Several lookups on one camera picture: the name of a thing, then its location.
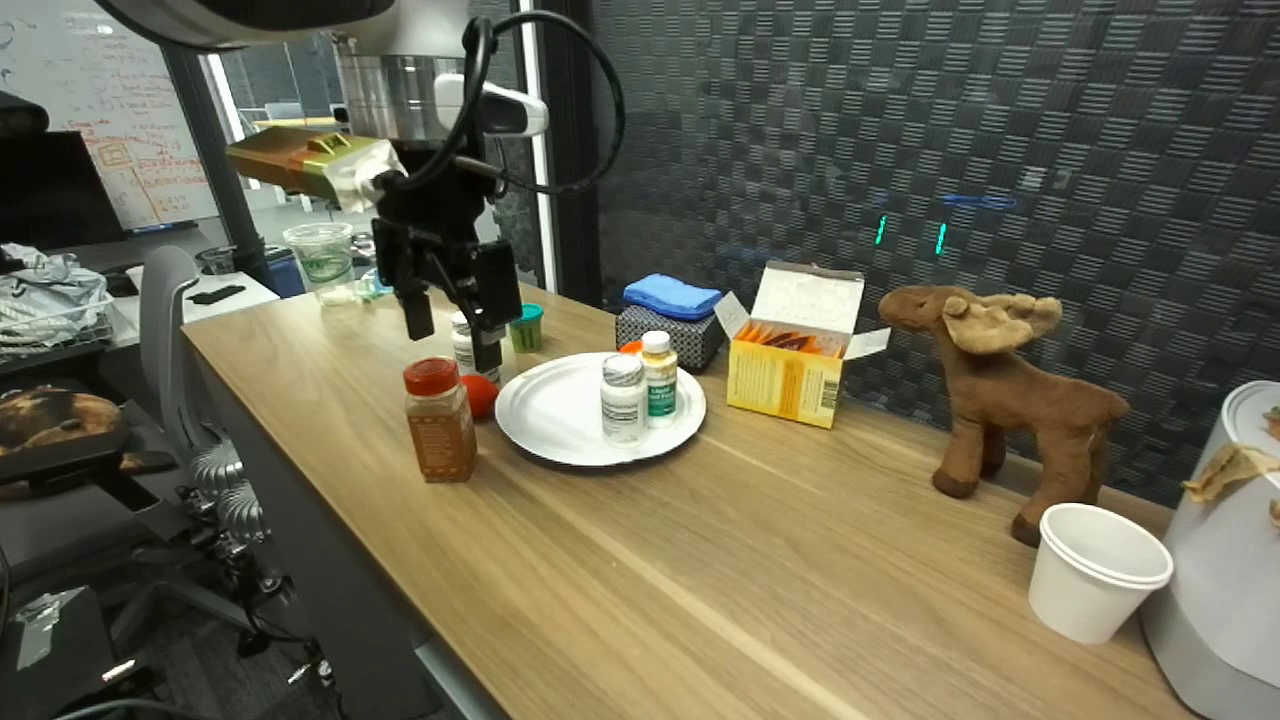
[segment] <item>black pole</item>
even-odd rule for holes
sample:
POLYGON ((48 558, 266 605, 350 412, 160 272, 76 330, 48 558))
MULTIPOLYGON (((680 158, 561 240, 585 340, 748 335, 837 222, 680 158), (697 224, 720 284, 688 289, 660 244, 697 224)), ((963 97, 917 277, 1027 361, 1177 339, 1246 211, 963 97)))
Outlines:
MULTIPOLYGON (((585 29, 591 29, 591 4, 573 0, 538 0, 540 10, 559 13, 585 29)), ((543 83, 543 100, 550 124, 547 133, 547 164, 550 182, 581 178, 595 169, 599 142, 591 87, 591 53, 568 32, 538 24, 538 50, 541 76, 556 78, 543 83), (547 33, 557 33, 547 42, 547 33)), ((556 228, 556 270, 559 295, 599 307, 604 302, 600 279, 600 211, 594 187, 572 195, 550 197, 556 228)))
POLYGON ((173 87, 191 127, 196 152, 205 165, 209 190, 218 205, 227 240, 236 247, 236 269, 248 273, 266 287, 274 287, 262 251, 262 237, 253 225, 239 176, 227 160, 227 138, 218 122, 220 110, 200 64, 200 54, 165 42, 160 44, 160 53, 173 77, 173 87))

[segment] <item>wire basket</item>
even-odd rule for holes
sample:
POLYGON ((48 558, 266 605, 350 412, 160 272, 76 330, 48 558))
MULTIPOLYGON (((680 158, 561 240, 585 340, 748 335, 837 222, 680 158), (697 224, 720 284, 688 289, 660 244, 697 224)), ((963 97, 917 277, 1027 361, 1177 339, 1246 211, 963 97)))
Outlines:
POLYGON ((0 307, 0 365, 82 345, 109 345, 111 297, 58 313, 12 319, 0 307))

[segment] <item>open cardboard box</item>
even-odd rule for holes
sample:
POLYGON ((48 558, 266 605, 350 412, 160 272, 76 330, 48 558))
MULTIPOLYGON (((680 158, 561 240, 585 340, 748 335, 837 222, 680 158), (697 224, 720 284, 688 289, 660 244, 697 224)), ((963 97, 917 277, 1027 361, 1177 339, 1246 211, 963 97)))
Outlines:
POLYGON ((750 313, 726 295, 716 316, 730 337, 728 404, 829 428, 845 361, 888 345, 888 328, 854 334, 865 286, 861 273, 769 260, 750 313), (806 347, 822 354, 739 338, 749 323, 804 336, 806 347))

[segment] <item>box flap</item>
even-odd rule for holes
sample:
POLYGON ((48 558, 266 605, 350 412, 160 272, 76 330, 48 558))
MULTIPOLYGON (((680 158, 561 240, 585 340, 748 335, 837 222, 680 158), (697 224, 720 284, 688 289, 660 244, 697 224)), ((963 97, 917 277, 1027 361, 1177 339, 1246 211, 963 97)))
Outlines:
POLYGON ((730 340, 737 337, 737 332, 742 329, 742 325, 751 318, 742 307, 742 302, 730 291, 716 304, 716 319, 721 322, 721 327, 724 328, 724 334, 730 340))
POLYGON ((769 260, 751 316, 852 334, 865 284, 861 273, 769 260))
POLYGON ((845 351, 845 360, 874 355, 888 347, 888 333, 891 328, 859 333, 849 338, 849 350, 845 351))

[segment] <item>whiteboard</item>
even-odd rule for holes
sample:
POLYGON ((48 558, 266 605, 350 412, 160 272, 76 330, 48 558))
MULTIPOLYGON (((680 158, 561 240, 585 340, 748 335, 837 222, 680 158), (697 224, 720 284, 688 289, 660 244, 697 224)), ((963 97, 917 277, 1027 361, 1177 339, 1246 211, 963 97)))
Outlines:
POLYGON ((125 228, 218 214, 160 49, 93 0, 3 0, 0 88, 81 133, 125 228))

